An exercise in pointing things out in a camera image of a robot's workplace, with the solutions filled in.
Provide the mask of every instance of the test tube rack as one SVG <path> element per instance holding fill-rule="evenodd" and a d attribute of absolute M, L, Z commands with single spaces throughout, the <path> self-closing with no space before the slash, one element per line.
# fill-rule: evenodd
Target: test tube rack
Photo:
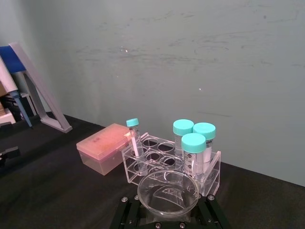
<path fill-rule="evenodd" d="M 183 162 L 180 158 L 175 157 L 174 142 L 151 136 L 148 133 L 141 136 L 141 141 L 146 157 L 144 163 L 147 165 L 148 174 L 162 169 L 183 171 Z M 143 163 L 143 161 L 139 161 L 136 158 L 132 144 L 122 150 L 122 157 L 128 183 L 139 185 L 143 176 L 140 175 L 138 163 Z M 219 188 L 221 152 L 212 152 L 211 158 L 208 169 L 201 181 L 197 182 L 203 196 L 208 194 L 215 195 Z M 177 164 L 181 166 L 177 167 L 175 163 L 179 161 L 181 163 Z"/>

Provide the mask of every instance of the pipette tip box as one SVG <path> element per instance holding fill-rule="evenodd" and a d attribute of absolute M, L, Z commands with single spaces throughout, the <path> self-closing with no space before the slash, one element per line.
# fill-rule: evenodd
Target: pipette tip box
<path fill-rule="evenodd" d="M 76 144 L 82 162 L 106 175 L 122 161 L 122 150 L 129 145 L 129 128 L 111 124 Z"/>

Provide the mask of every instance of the black tablecloth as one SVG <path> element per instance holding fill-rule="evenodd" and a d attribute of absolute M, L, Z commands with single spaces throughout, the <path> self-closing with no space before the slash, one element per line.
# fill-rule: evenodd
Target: black tablecloth
<path fill-rule="evenodd" d="M 136 193 L 123 164 L 106 176 L 82 164 L 76 143 L 102 127 L 67 119 L 67 134 L 37 118 L 1 133 L 0 150 L 22 156 L 0 169 L 0 229 L 107 229 L 121 197 Z M 216 196 L 235 229 L 305 229 L 305 187 L 222 163 Z"/>

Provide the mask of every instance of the gray wall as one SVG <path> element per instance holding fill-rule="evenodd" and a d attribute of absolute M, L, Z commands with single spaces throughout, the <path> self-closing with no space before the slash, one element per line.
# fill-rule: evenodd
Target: gray wall
<path fill-rule="evenodd" d="M 303 0 L 5 0 L 0 17 L 65 114 L 169 139 L 211 122 L 224 162 L 305 186 Z"/>

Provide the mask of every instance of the small vial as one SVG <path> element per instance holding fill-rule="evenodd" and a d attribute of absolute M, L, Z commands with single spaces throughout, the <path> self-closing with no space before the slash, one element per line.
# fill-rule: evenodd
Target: small vial
<path fill-rule="evenodd" d="M 173 133 L 175 137 L 175 156 L 183 161 L 183 150 L 181 148 L 181 138 L 185 134 L 193 132 L 194 123 L 188 119 L 179 119 L 173 123 Z M 183 172 L 183 165 L 180 161 L 175 162 L 175 169 Z"/>
<path fill-rule="evenodd" d="M 129 119 L 126 121 L 126 124 L 127 127 L 129 127 L 134 154 L 138 161 L 139 175 L 146 176 L 148 172 L 147 164 L 144 163 L 144 161 L 146 161 L 146 158 L 141 142 L 141 136 L 139 133 L 139 120 L 137 118 Z"/>
<path fill-rule="evenodd" d="M 206 139 L 206 149 L 203 153 L 203 172 L 205 173 L 211 162 L 213 139 L 216 137 L 216 127 L 211 123 L 196 123 L 193 133 L 201 134 Z"/>
<path fill-rule="evenodd" d="M 191 133 L 182 137 L 184 151 L 184 172 L 200 181 L 203 175 L 203 152 L 206 148 L 205 137 Z"/>

